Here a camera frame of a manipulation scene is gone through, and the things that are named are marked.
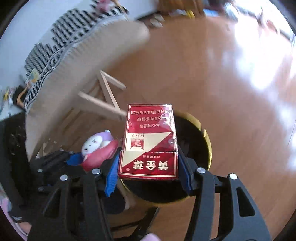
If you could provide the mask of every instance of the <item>silver screw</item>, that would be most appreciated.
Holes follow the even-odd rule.
[[[66,174],[61,175],[60,179],[61,179],[61,181],[65,181],[68,179],[68,176]]]
[[[237,179],[237,175],[234,174],[234,173],[230,173],[230,174],[229,174],[229,177],[230,177],[232,180],[236,180],[236,179]]]
[[[202,168],[202,167],[197,168],[196,171],[197,171],[198,173],[200,173],[200,174],[204,174],[204,173],[205,173],[205,169]]]
[[[94,175],[98,175],[98,174],[101,173],[101,170],[100,170],[99,168],[95,168],[95,169],[93,169],[93,170],[91,171],[91,173],[94,174]]]

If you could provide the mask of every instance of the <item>trash bin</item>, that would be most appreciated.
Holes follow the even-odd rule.
[[[212,146],[207,131],[199,120],[189,113],[174,110],[178,145],[186,157],[194,159],[199,167],[209,170]],[[181,183],[174,181],[121,180],[124,187],[138,198],[154,205],[164,205],[188,197]]]

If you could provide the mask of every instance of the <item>toy face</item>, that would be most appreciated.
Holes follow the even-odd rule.
[[[83,144],[81,149],[81,154],[83,156],[94,152],[96,149],[100,148],[103,142],[103,138],[99,135],[94,135],[87,139],[87,141]]]

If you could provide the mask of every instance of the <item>red cigarette box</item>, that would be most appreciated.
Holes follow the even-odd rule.
[[[129,104],[118,176],[177,178],[178,145],[170,104]]]

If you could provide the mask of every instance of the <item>blue gripper pad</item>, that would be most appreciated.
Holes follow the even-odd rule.
[[[114,192],[117,179],[118,179],[118,163],[119,163],[119,155],[120,151],[117,152],[117,155],[114,157],[114,161],[112,166],[110,167],[109,173],[106,178],[106,187],[105,187],[105,194],[107,197]]]
[[[189,195],[192,191],[191,186],[191,171],[190,167],[187,165],[186,158],[183,153],[179,149],[179,155],[178,155],[178,162],[179,162],[179,173],[178,173],[178,179],[181,182],[183,190]]]

